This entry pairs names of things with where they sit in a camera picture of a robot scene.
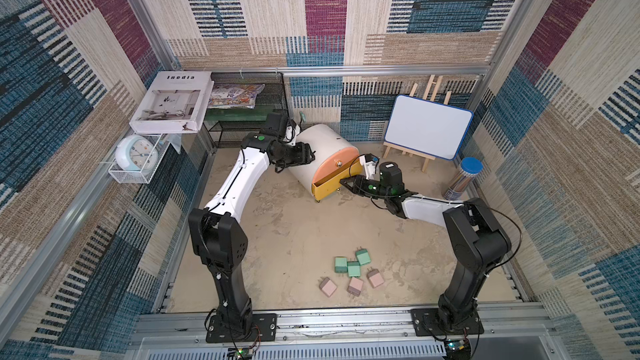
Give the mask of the pink top drawer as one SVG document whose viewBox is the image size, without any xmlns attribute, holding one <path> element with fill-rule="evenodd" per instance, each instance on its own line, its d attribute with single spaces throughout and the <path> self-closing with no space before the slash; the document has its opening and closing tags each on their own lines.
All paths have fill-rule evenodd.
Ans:
<svg viewBox="0 0 640 360">
<path fill-rule="evenodd" d="M 349 165 L 358 155 L 359 151 L 355 147 L 342 148 L 335 153 L 325 153 L 322 156 L 316 155 L 312 163 L 314 167 L 312 183 L 318 183 L 343 166 Z"/>
</svg>

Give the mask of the yellow drawer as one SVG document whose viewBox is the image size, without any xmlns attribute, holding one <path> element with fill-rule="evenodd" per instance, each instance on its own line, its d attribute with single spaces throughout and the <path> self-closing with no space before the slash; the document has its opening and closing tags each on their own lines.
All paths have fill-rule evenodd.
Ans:
<svg viewBox="0 0 640 360">
<path fill-rule="evenodd" d="M 356 161 L 352 165 L 345 164 L 336 171 L 332 171 L 328 176 L 321 178 L 312 184 L 311 193 L 317 202 L 340 190 L 341 180 L 359 175 L 363 171 L 363 166 Z"/>
</svg>

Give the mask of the white round drawer cabinet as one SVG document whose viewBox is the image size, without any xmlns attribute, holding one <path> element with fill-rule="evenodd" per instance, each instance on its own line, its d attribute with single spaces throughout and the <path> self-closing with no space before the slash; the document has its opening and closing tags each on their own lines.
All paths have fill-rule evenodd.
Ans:
<svg viewBox="0 0 640 360">
<path fill-rule="evenodd" d="M 316 155 L 322 156 L 325 153 L 335 153 L 342 148 L 355 147 L 325 124 L 317 124 L 301 131 L 296 137 L 296 143 L 299 142 L 308 143 L 311 146 L 315 153 L 315 159 Z M 288 170 L 312 195 L 311 187 L 313 184 L 312 178 L 314 173 L 312 163 L 303 166 L 291 167 Z"/>
</svg>

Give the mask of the green plug cube one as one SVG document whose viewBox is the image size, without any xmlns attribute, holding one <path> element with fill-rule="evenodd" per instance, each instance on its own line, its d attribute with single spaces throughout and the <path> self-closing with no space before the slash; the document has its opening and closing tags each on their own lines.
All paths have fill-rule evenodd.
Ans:
<svg viewBox="0 0 640 360">
<path fill-rule="evenodd" d="M 372 261 L 369 251 L 365 248 L 360 248 L 359 250 L 357 250 L 355 252 L 355 257 L 361 266 L 370 264 Z"/>
</svg>

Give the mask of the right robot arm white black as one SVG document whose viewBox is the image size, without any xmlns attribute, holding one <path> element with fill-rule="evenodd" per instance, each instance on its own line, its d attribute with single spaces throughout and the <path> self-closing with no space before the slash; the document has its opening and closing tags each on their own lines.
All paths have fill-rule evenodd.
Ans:
<svg viewBox="0 0 640 360">
<path fill-rule="evenodd" d="M 412 311 L 416 335 L 441 341 L 455 335 L 482 335 L 478 295 L 488 275 L 501 266 L 512 249 L 493 210 L 480 198 L 445 201 L 412 192 L 405 188 L 402 171 L 393 162 L 378 166 L 367 161 L 364 169 L 377 172 L 378 177 L 350 175 L 340 181 L 341 185 L 358 196 L 383 200 L 386 210 L 398 218 L 445 228 L 456 258 L 453 276 L 438 306 Z"/>
</svg>

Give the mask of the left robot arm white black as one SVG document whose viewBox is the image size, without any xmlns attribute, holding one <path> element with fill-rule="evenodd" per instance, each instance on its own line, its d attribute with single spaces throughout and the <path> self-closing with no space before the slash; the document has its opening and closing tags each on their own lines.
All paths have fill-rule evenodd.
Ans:
<svg viewBox="0 0 640 360">
<path fill-rule="evenodd" d="M 207 343 L 259 340 L 260 323 L 253 321 L 253 305 L 241 263 L 248 236 L 240 226 L 243 210 L 258 180 L 270 166 L 283 171 L 315 160 L 311 146 L 288 142 L 266 133 L 249 134 L 241 143 L 232 171 L 204 208 L 188 216 L 194 254 L 213 276 L 219 305 L 205 318 Z"/>
</svg>

